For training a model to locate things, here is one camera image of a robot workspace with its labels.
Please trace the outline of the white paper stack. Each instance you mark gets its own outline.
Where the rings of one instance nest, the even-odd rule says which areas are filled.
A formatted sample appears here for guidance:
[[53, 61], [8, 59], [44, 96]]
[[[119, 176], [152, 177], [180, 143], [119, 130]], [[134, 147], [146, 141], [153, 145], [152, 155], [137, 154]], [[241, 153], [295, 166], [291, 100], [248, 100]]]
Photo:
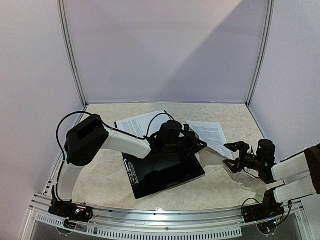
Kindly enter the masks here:
[[201, 122], [186, 120], [186, 124], [198, 135], [199, 139], [207, 143], [207, 147], [227, 159], [233, 159], [232, 152], [224, 144], [227, 143], [222, 126], [219, 122]]

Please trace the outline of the black clip folder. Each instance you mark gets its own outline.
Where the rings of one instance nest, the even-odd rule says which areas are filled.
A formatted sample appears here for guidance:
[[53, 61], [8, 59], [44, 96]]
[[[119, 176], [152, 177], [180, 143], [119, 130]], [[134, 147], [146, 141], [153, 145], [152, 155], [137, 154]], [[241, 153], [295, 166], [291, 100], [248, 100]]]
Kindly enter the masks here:
[[168, 115], [172, 120], [163, 123], [151, 136], [144, 136], [155, 147], [150, 158], [122, 155], [135, 199], [172, 189], [205, 174], [196, 157], [199, 151], [179, 150], [179, 138], [185, 136], [182, 133], [184, 125]]

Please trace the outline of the white printed sheet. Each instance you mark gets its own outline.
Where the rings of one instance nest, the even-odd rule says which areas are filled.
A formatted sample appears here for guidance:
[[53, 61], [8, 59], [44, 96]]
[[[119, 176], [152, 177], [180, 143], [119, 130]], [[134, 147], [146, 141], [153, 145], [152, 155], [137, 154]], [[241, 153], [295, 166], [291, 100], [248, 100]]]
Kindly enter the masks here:
[[172, 119], [165, 110], [158, 110], [118, 120], [114, 125], [121, 131], [142, 138], [144, 136], [149, 137], [159, 131], [162, 124]]

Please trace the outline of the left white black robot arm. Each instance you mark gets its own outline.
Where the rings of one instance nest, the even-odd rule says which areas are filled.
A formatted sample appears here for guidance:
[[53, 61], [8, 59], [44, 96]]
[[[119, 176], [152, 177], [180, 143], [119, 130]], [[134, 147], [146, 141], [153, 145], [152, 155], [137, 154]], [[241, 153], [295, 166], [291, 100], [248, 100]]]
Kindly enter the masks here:
[[72, 193], [83, 168], [102, 149], [120, 152], [133, 195], [141, 199], [186, 184], [205, 175], [196, 154], [207, 143], [196, 137], [188, 124], [169, 119], [159, 129], [143, 137], [107, 125], [98, 114], [91, 114], [66, 134], [61, 146], [63, 164], [52, 197], [63, 216], [74, 213]]

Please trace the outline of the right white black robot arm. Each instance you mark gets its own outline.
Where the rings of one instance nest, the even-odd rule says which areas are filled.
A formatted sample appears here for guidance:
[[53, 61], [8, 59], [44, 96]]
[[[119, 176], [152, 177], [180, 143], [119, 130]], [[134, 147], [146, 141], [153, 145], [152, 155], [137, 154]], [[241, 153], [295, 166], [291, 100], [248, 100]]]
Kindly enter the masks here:
[[265, 192], [258, 213], [269, 218], [278, 210], [278, 205], [320, 193], [320, 145], [309, 147], [286, 160], [275, 163], [276, 146], [271, 140], [258, 141], [256, 153], [243, 141], [224, 144], [228, 150], [238, 152], [235, 160], [223, 160], [233, 174], [245, 168], [255, 170], [265, 184], [284, 181], [284, 184]]

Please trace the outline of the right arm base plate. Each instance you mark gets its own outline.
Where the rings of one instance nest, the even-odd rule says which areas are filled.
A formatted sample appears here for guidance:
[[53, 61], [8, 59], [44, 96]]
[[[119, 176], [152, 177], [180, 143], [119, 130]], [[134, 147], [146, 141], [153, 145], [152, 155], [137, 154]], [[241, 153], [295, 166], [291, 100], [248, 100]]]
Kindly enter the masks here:
[[262, 204], [246, 205], [242, 208], [245, 223], [258, 222], [271, 219], [285, 213], [283, 206], [263, 206]]

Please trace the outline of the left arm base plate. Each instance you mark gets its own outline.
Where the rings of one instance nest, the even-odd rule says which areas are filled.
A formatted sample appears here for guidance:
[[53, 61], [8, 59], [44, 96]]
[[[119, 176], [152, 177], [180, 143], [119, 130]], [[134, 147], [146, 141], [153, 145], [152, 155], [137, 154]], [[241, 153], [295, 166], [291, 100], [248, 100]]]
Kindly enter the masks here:
[[71, 221], [80, 221], [88, 223], [93, 218], [93, 208], [82, 202], [80, 204], [72, 201], [51, 201], [48, 212], [52, 215], [69, 219]]

